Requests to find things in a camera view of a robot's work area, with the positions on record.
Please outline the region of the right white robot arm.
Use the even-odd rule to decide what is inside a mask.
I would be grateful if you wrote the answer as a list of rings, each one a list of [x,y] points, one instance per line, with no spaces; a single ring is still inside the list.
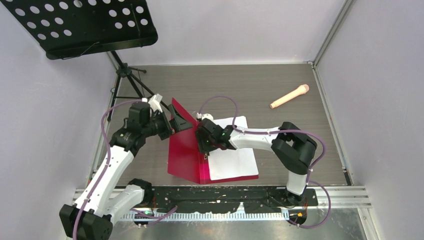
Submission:
[[[304,202],[311,163],[317,143],[291,122],[280,127],[250,129],[242,126],[221,127],[210,119],[198,122],[195,137],[200,153],[215,150],[257,149],[275,154],[288,170],[285,199],[291,205]]]

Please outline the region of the white paper sheets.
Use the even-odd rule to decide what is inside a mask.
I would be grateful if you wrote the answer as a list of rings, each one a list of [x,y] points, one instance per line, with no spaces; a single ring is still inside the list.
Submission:
[[[254,150],[251,148],[216,149],[209,153],[207,161],[211,181],[230,182],[259,177]]]

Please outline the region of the red plastic folder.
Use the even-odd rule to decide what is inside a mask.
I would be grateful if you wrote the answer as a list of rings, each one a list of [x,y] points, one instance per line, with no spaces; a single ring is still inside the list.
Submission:
[[[169,138],[167,165],[169,174],[201,185],[255,180],[246,178],[235,181],[210,180],[209,155],[204,156],[199,152],[195,137],[197,121],[176,99],[173,98],[171,103],[187,121],[193,124],[193,128],[178,132]]]

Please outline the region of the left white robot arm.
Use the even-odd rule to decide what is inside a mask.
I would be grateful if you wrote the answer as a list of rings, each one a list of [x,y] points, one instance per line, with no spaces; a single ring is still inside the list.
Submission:
[[[110,198],[125,169],[146,143],[146,139],[170,136],[191,129],[171,104],[171,119],[163,113],[155,98],[130,100],[131,105],[124,125],[111,140],[106,140],[106,157],[83,193],[72,204],[65,204],[59,217],[67,237],[74,240],[107,240],[114,224],[136,205],[148,207],[154,199],[151,183],[134,178],[123,192]]]

